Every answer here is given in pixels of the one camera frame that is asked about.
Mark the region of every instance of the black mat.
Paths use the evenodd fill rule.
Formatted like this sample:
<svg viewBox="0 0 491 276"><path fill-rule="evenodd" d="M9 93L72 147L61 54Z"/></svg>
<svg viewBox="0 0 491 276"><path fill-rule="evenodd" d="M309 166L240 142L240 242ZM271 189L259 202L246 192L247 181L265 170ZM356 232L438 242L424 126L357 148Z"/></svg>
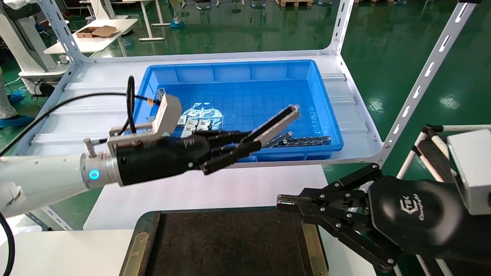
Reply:
<svg viewBox="0 0 491 276"><path fill-rule="evenodd" d="M146 276L312 276L297 215L271 210L164 214Z"/></svg>

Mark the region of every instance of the pallet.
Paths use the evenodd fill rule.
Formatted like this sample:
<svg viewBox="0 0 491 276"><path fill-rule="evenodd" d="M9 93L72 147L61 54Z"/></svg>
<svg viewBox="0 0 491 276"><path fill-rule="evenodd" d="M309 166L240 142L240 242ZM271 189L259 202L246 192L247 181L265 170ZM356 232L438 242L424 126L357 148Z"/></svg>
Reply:
<svg viewBox="0 0 491 276"><path fill-rule="evenodd" d="M370 2L372 2L372 3L375 3L375 2L382 2L382 1L386 1L386 2L394 2L394 0L370 0ZM360 3L360 2L363 2L363 0L355 0L355 3Z"/></svg>
<svg viewBox="0 0 491 276"><path fill-rule="evenodd" d="M293 3L295 7L298 7L300 3L306 3L307 6L311 6L313 0L279 0L279 4L282 7L286 7L286 3Z"/></svg>

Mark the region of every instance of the cardboard box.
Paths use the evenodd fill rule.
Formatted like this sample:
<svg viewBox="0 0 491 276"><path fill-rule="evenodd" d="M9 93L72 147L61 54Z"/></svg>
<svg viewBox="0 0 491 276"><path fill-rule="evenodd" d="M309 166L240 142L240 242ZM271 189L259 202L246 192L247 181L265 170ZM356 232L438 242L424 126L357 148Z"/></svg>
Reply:
<svg viewBox="0 0 491 276"><path fill-rule="evenodd" d="M102 27L88 27L79 30L76 34L78 38L93 38L93 37L110 37L118 32L116 27L102 26Z"/></svg>

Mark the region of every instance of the white cylinder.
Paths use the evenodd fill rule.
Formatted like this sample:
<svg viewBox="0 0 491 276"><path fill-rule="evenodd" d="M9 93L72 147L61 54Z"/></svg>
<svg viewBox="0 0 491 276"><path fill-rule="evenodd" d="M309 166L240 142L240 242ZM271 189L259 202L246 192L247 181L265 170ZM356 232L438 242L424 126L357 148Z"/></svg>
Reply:
<svg viewBox="0 0 491 276"><path fill-rule="evenodd" d="M87 191L80 166L81 154L0 157L0 211L16 216Z"/></svg>

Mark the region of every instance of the metal bolt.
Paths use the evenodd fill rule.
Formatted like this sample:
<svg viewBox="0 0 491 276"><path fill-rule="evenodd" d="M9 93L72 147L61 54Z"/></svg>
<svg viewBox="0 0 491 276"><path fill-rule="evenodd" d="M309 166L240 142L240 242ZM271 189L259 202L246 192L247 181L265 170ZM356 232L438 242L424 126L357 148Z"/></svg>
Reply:
<svg viewBox="0 0 491 276"><path fill-rule="evenodd" d="M138 145L139 145L139 144L141 144L141 143L142 143L142 141L141 141L141 140L136 140L136 141L131 141L131 142L130 142L130 145L132 145L132 146L138 146Z"/></svg>

